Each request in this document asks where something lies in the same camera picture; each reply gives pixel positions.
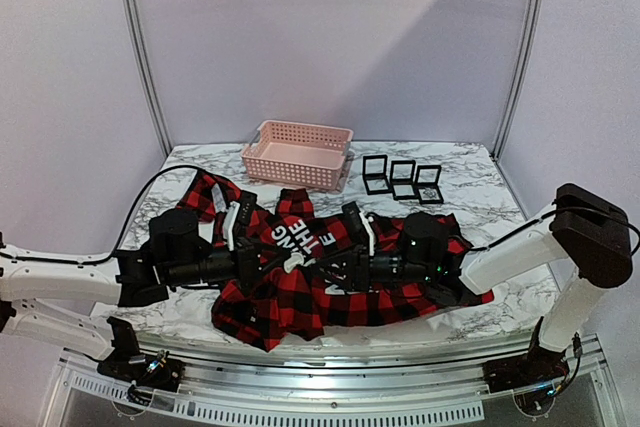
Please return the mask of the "red black plaid shirt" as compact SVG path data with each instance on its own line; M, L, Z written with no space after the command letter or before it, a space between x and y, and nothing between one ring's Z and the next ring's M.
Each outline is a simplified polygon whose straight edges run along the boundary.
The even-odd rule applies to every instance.
M450 230L445 243L448 267L471 249L454 215L418 211L405 217L365 214L372 222L377 250L395 251L404 220L416 213L427 214ZM274 210L256 205L242 236L263 247L262 278L250 291L241 290L234 281L223 284L211 309L211 322L215 329L264 352L275 349L288 335L311 341L323 336L327 327L385 326L494 299L489 291L466 305L443 307L431 302L417 283L349 290L339 264L355 245L342 210L316 216L304 189L283 189ZM287 274L282 264L292 252L301 253L306 262Z

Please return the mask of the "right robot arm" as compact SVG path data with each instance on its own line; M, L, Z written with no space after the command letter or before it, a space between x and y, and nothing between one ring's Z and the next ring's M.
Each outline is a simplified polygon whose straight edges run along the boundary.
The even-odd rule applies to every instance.
M630 279L639 249L630 238L639 230L622 209L571 183L559 187L553 202L533 219L470 249L451 267L445 262L451 232L435 218L408 216L397 249L384 253L376 248L371 220L356 209L344 212L365 239L339 264L353 291L417 283L431 302L458 307L543 264L571 261L572 279L539 321L533 348L518 359L517 374L527 383L539 382L554 369L555 354L566 350L605 291Z

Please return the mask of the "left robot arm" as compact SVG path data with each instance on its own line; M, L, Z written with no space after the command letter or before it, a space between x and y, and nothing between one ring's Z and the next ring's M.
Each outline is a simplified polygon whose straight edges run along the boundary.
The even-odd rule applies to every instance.
M229 281L243 288L260 279L263 247L242 237L242 220L229 210L219 222L223 243L206 238L196 214L170 209L149 222L149 238L135 250L102 258L29 254L1 248L1 331L71 349L110 363L128 381L148 373L136 332L122 319L94 321L54 306L56 300L91 301L118 308L164 302L176 288L214 287Z

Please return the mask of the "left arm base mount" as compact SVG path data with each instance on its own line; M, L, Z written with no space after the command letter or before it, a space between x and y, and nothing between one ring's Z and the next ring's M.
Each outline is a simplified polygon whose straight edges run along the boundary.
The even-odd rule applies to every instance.
M171 356L169 351L145 354L140 350L135 331L127 321L109 317L112 328L113 351L98 362L97 372L123 382L128 382L128 402L149 407L157 390L176 393L186 364Z

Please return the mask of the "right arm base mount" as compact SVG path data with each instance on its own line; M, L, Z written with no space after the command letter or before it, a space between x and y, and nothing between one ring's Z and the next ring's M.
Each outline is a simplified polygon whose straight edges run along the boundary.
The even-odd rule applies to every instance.
M571 368L565 352L530 346L526 353L484 363L483 380L492 394L511 392L515 406L525 416L543 416L575 380L582 348L575 353L576 363Z

